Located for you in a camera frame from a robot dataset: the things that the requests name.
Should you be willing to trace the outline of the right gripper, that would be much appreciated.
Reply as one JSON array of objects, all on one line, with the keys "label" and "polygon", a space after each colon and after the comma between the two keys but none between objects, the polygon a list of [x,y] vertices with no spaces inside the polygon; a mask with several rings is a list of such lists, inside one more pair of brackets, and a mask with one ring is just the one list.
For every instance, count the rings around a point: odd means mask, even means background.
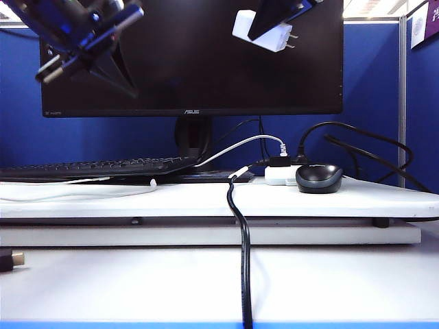
[{"label": "right gripper", "polygon": [[288,22],[314,8],[323,0],[262,0],[259,3],[248,37],[255,40],[281,23]]}]

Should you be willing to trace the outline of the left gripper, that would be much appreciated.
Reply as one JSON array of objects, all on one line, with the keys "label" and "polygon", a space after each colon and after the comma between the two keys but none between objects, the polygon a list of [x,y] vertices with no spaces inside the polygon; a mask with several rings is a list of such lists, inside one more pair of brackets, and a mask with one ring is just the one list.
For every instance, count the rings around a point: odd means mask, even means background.
[{"label": "left gripper", "polygon": [[140,1],[11,1],[10,9],[58,55],[36,74],[48,84],[81,70],[110,84],[131,98],[138,89],[124,62],[119,39],[144,11]]}]

